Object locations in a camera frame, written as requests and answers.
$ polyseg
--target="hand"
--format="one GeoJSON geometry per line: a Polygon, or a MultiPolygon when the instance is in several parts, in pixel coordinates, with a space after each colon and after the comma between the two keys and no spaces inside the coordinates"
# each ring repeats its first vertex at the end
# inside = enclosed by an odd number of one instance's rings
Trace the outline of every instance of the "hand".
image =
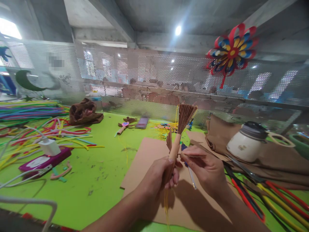
{"type": "MultiPolygon", "coordinates": [[[[154,200],[159,191],[163,188],[168,189],[177,185],[179,181],[179,172],[174,168],[171,180],[165,186],[162,186],[164,171],[169,169],[172,165],[173,160],[169,160],[168,156],[155,160],[141,183],[137,186],[136,191],[139,191],[148,199],[154,200]]],[[[178,160],[176,160],[175,165],[178,167],[183,166],[178,160]]]]}
{"type": "Polygon", "coordinates": [[[183,150],[181,160],[196,174],[203,189],[212,197],[220,197],[228,190],[224,174],[223,162],[215,156],[203,151],[197,146],[190,146],[183,150]],[[191,158],[187,155],[201,156],[191,158]]]}

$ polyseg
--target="charging cable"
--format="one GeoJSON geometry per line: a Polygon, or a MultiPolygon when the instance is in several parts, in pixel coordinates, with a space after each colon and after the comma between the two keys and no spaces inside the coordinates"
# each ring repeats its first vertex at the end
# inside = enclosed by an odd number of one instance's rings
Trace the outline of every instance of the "charging cable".
{"type": "MultiPolygon", "coordinates": [[[[41,136],[42,136],[42,139],[45,140],[47,137],[45,135],[43,135],[42,132],[40,132],[39,130],[35,129],[35,128],[32,128],[32,127],[28,127],[28,128],[25,128],[23,129],[20,133],[18,133],[16,136],[14,136],[12,139],[10,139],[10,141],[8,141],[4,147],[4,149],[2,150],[1,154],[0,154],[0,159],[2,158],[2,156],[4,155],[8,145],[14,140],[16,139],[18,136],[20,136],[24,131],[26,130],[34,130],[36,132],[38,132],[41,136]]],[[[4,187],[13,187],[13,186],[16,186],[18,184],[21,184],[27,180],[30,180],[38,175],[42,175],[44,172],[47,172],[49,169],[51,169],[52,167],[51,166],[48,166],[47,168],[45,169],[35,169],[35,170],[30,170],[30,171],[27,171],[27,172],[24,172],[18,176],[16,176],[15,178],[13,178],[12,180],[9,180],[8,182],[6,182],[5,184],[0,184],[0,189],[4,188],[4,187]],[[34,171],[39,171],[39,173],[35,174],[34,176],[26,179],[26,180],[23,180],[19,183],[16,183],[16,184],[12,184],[12,185],[8,185],[9,183],[13,182],[14,180],[20,178],[21,176],[24,176],[26,174],[28,174],[29,172],[34,172],[34,171]]],[[[52,210],[51,210],[51,214],[48,218],[48,220],[46,221],[44,227],[43,227],[43,230],[42,232],[48,232],[48,228],[52,222],[52,219],[56,213],[56,210],[57,210],[57,203],[55,201],[51,201],[51,200],[39,200],[39,199],[32,199],[32,198],[11,198],[11,197],[5,197],[5,196],[1,196],[0,195],[0,202],[3,202],[3,203],[13,203],[13,204],[40,204],[40,205],[50,205],[52,207],[52,210]]]]}

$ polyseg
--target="red paper flower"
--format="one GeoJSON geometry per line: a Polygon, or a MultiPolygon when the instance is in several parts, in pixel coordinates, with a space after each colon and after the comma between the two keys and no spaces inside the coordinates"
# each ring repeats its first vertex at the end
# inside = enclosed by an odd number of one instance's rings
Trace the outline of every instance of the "red paper flower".
{"type": "Polygon", "coordinates": [[[223,88],[225,77],[231,76],[235,69],[244,69],[248,65],[247,59],[252,59],[256,52],[252,48],[257,45],[258,38],[252,38],[256,27],[245,30],[245,24],[234,27],[229,36],[219,36],[215,41],[215,47],[207,53],[207,58],[215,58],[207,64],[212,75],[222,73],[223,80],[220,89],[223,88]]]}

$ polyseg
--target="broom craft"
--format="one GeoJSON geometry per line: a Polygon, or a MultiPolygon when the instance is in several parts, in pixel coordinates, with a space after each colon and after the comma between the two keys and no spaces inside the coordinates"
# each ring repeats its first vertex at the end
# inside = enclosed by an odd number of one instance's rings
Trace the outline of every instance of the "broom craft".
{"type": "Polygon", "coordinates": [[[195,113],[196,110],[197,110],[196,106],[192,106],[192,105],[189,105],[189,104],[180,104],[180,106],[179,106],[178,131],[177,131],[174,143],[173,144],[171,143],[171,141],[172,141],[171,134],[169,134],[168,138],[167,138],[167,146],[168,146],[168,148],[171,147],[169,159],[173,159],[174,164],[171,166],[170,169],[166,170],[166,175],[163,179],[164,185],[167,182],[169,182],[169,180],[171,179],[173,169],[174,169],[174,166],[175,166],[175,162],[176,162],[176,157],[177,157],[177,154],[178,154],[178,151],[179,151],[181,134],[182,134],[183,130],[185,129],[186,125],[189,123],[190,119],[192,118],[192,116],[193,116],[193,114],[195,113]]]}
{"type": "Polygon", "coordinates": [[[127,117],[126,119],[123,119],[125,122],[124,123],[118,123],[118,126],[121,127],[118,132],[116,133],[117,135],[121,135],[121,133],[127,128],[127,127],[131,127],[134,126],[133,125],[129,125],[130,123],[135,122],[136,120],[134,118],[129,118],[127,117]]]}

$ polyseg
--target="pink power bank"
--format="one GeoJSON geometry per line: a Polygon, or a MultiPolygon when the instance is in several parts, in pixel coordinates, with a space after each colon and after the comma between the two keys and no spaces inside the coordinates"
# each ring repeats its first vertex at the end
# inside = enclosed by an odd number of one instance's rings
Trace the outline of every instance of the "pink power bank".
{"type": "MultiPolygon", "coordinates": [[[[59,147],[61,152],[58,155],[55,156],[47,156],[47,155],[42,155],[39,156],[38,158],[35,158],[23,165],[21,165],[18,169],[21,170],[22,172],[30,171],[30,170],[35,170],[35,169],[44,169],[47,168],[48,166],[51,166],[48,171],[50,171],[53,167],[57,166],[59,163],[61,163],[63,160],[68,158],[71,155],[71,150],[70,148],[67,147],[59,147]]],[[[34,177],[33,179],[40,178],[41,176],[45,175],[47,172],[42,173],[42,175],[38,175],[34,177]]],[[[33,171],[30,172],[25,176],[25,178],[29,178],[31,176],[34,176],[38,174],[39,172],[33,171]]]]}

